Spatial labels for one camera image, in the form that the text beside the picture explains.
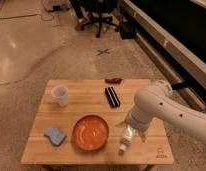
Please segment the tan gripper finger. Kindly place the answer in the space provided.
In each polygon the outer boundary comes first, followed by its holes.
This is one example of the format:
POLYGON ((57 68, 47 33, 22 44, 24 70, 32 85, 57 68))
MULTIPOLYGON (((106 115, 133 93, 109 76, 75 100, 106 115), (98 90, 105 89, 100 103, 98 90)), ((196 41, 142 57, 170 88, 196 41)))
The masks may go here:
POLYGON ((119 123, 116 124, 116 127, 125 127, 126 123, 125 121, 120 121, 119 123))
POLYGON ((143 143, 145 143, 145 142, 146 142, 146 138, 147 138, 147 132, 139 131, 139 136, 140 136, 140 138, 141 138, 141 141, 142 141, 143 143))

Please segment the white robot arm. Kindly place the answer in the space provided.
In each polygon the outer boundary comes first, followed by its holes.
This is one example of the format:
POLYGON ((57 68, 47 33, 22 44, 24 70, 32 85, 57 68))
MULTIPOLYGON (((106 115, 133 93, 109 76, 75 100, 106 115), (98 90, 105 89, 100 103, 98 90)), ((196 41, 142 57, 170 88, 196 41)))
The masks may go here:
POLYGON ((164 80, 139 89, 124 122, 145 132, 156 117, 180 128, 206 146, 206 114, 173 101, 170 98, 172 93, 172 86, 164 80))

